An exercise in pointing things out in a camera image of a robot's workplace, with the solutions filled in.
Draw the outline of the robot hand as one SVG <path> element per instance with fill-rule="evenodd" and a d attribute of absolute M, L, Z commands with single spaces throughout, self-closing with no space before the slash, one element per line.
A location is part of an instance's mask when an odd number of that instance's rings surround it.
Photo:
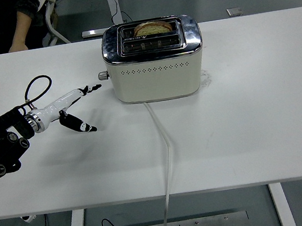
<path fill-rule="evenodd" d="M 33 123 L 33 129 L 36 133 L 46 130 L 50 123 L 55 120 L 58 120 L 61 125 L 76 132 L 96 132 L 97 128 L 95 126 L 91 126 L 78 117 L 67 114 L 66 110 L 87 93 L 91 93 L 101 87 L 100 84 L 97 84 L 92 87 L 86 86 L 83 89 L 74 89 L 45 108 L 32 109 L 27 114 L 27 119 L 30 123 Z"/>

